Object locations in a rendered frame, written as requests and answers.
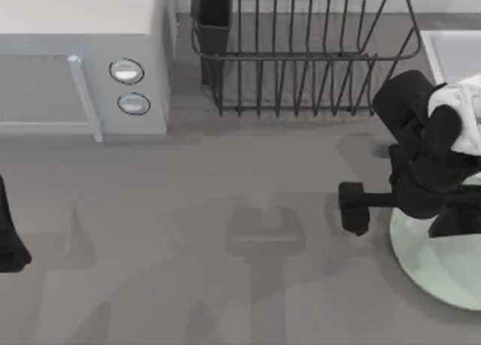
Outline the glass microwave door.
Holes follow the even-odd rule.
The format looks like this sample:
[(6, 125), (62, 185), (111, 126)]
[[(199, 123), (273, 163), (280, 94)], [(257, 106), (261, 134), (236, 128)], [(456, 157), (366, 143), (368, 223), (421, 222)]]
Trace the glass microwave door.
[(0, 34), (0, 136), (103, 141), (92, 56), (79, 35)]

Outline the pale microwave oven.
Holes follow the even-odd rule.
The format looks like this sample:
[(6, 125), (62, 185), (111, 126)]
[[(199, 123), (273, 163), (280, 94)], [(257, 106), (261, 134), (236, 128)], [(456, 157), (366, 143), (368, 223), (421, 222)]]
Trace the pale microwave oven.
[[(79, 35), (86, 40), (103, 140), (167, 132), (177, 44), (174, 0), (0, 0), (1, 33)], [(110, 76), (109, 64), (123, 58), (142, 65), (140, 83), (125, 85)], [(117, 99), (131, 92), (150, 100), (143, 116), (117, 107)]]

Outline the dark grey cutlery holder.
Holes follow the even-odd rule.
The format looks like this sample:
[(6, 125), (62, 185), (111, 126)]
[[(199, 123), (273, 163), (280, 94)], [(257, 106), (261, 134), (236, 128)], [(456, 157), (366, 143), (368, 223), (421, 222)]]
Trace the dark grey cutlery holder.
[(191, 0), (191, 18), (201, 61), (201, 82), (216, 88), (228, 48), (233, 0)]

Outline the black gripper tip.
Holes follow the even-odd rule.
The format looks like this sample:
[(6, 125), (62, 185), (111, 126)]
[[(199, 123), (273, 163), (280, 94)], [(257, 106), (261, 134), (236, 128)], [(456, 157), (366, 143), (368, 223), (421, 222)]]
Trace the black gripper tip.
[(19, 273), (31, 262), (32, 255), (15, 229), (5, 182), (0, 175), (0, 274)]

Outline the pale green glass plate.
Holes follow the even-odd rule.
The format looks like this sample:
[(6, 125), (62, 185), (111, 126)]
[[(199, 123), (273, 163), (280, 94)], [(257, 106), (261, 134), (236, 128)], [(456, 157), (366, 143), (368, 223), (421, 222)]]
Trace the pale green glass plate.
[(432, 237), (437, 221), (455, 215), (414, 219), (392, 211), (389, 236), (403, 272), (432, 298), (462, 310), (481, 312), (481, 233)]

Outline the round silver microwave knob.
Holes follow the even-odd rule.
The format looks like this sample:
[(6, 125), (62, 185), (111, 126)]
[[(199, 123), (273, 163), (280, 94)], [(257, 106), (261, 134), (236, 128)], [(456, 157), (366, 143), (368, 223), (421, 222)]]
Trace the round silver microwave knob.
[(123, 113), (131, 116), (143, 116), (151, 108), (150, 100), (137, 92), (121, 95), (116, 102)]
[(125, 85), (140, 83), (145, 75), (142, 65), (128, 58), (111, 62), (108, 66), (108, 72), (116, 82)]

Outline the white sink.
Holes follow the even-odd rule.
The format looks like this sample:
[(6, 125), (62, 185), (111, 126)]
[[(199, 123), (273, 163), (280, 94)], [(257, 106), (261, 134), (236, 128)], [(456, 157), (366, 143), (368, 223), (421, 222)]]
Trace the white sink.
[(436, 83), (481, 74), (481, 30), (425, 30), (421, 37)]

